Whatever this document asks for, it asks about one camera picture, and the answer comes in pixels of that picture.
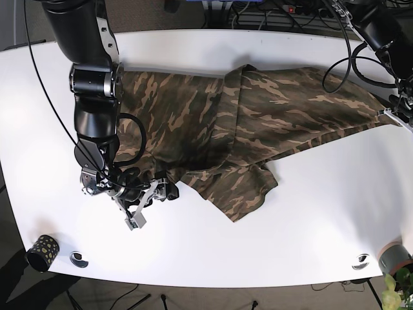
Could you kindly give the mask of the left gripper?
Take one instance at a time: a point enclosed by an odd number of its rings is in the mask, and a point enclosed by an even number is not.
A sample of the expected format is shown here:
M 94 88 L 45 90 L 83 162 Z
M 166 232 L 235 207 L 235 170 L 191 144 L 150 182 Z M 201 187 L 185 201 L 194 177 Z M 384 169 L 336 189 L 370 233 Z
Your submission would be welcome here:
M 385 115 L 412 132 L 412 108 L 405 103 L 405 98 L 392 94 L 388 100 L 390 108 L 385 109 Z

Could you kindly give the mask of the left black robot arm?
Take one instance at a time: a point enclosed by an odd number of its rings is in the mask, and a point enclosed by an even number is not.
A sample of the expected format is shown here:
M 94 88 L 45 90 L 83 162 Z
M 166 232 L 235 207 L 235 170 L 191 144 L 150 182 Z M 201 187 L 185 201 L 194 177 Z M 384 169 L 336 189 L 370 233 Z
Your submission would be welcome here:
M 412 41 L 383 1 L 348 1 L 350 24 L 395 79 L 399 96 L 390 96 L 392 110 L 412 127 Z

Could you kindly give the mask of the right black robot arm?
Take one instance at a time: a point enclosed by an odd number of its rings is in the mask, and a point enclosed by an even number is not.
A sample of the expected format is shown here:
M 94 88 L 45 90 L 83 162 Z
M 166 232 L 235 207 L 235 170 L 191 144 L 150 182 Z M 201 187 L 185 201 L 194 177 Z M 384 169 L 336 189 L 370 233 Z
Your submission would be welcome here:
M 146 147 L 146 132 L 135 116 L 122 113 L 123 66 L 115 35 L 110 29 L 104 1 L 42 1 L 63 54 L 72 62 L 69 85 L 74 93 L 74 155 L 81 166 L 83 191 L 106 193 L 124 212 L 130 229 L 142 228 L 142 210 L 153 200 L 174 200 L 179 191 L 164 172 L 142 182 L 135 164 Z M 130 160 L 116 161 L 122 119 L 135 123 L 141 146 Z

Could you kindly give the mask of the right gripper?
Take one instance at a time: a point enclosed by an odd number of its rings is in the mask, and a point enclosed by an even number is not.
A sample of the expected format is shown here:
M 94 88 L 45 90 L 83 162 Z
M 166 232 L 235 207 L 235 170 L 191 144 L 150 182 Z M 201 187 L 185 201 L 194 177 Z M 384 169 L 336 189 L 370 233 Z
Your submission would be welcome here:
M 123 187 L 115 195 L 115 202 L 125 214 L 128 228 L 141 229 L 146 224 L 143 209 L 153 200 L 175 200 L 179 198 L 179 189 L 166 178 L 152 180 L 146 189 L 128 189 Z

